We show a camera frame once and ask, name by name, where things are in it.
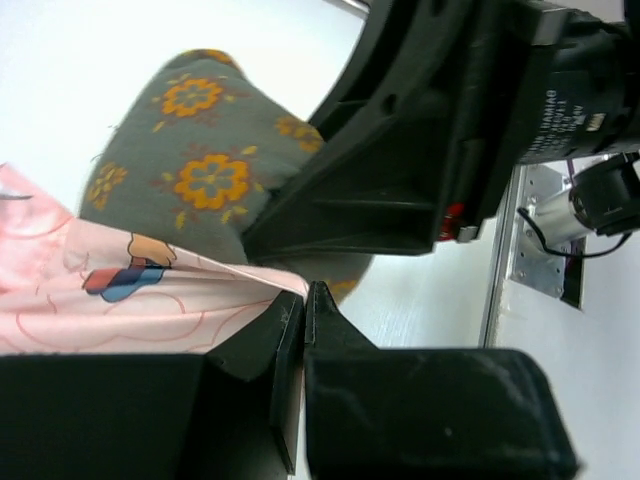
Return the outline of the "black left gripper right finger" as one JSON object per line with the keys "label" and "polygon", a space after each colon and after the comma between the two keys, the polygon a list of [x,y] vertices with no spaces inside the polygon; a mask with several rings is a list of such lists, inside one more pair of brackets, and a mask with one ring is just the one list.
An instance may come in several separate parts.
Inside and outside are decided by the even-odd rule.
{"label": "black left gripper right finger", "polygon": [[379,348],[312,284],[306,458],[315,479],[573,479],[540,366],[512,349]]}

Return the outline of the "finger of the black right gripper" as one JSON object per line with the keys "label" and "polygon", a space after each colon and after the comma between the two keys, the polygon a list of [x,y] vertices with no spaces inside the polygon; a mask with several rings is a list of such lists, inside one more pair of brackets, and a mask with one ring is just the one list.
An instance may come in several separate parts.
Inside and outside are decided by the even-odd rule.
{"label": "finger of the black right gripper", "polygon": [[326,144],[246,232],[248,256],[431,252],[451,203],[446,101],[347,101],[313,119]]}

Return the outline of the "pink cartoon pillowcase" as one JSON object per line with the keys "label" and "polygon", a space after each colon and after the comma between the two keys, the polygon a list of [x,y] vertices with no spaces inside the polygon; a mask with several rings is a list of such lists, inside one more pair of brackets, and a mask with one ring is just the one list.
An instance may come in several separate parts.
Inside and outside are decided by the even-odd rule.
{"label": "pink cartoon pillowcase", "polygon": [[1,169],[1,351],[205,353],[299,276],[228,265],[75,217]]}

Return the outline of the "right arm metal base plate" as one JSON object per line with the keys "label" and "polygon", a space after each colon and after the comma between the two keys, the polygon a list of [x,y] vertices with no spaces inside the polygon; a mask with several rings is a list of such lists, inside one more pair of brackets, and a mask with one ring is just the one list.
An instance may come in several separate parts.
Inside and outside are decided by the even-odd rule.
{"label": "right arm metal base plate", "polygon": [[544,165],[520,170],[507,278],[575,309],[582,307],[589,231],[575,217],[570,181]]}

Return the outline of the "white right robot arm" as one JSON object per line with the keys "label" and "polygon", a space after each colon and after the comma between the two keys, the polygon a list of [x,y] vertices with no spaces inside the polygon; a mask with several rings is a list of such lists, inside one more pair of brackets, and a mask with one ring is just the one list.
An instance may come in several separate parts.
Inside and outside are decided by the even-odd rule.
{"label": "white right robot arm", "polygon": [[549,1],[376,1],[312,124],[324,146],[245,233],[256,260],[421,255],[474,240],[519,165],[602,156],[542,249],[639,227],[639,5],[608,23]]}

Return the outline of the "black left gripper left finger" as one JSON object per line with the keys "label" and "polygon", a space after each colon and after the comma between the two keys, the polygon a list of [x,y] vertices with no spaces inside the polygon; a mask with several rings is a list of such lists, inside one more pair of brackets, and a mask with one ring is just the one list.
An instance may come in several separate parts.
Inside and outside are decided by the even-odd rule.
{"label": "black left gripper left finger", "polygon": [[304,302],[279,294],[203,354],[1,360],[5,479],[285,479],[295,470]]}

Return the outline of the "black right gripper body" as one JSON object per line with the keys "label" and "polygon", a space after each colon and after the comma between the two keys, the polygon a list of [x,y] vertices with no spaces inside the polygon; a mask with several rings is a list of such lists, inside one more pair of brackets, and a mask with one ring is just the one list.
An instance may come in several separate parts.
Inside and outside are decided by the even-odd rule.
{"label": "black right gripper body", "polygon": [[548,1],[376,1],[314,115],[445,100],[451,203],[436,242],[474,239],[515,166],[638,149],[639,5],[623,11],[609,23]]}

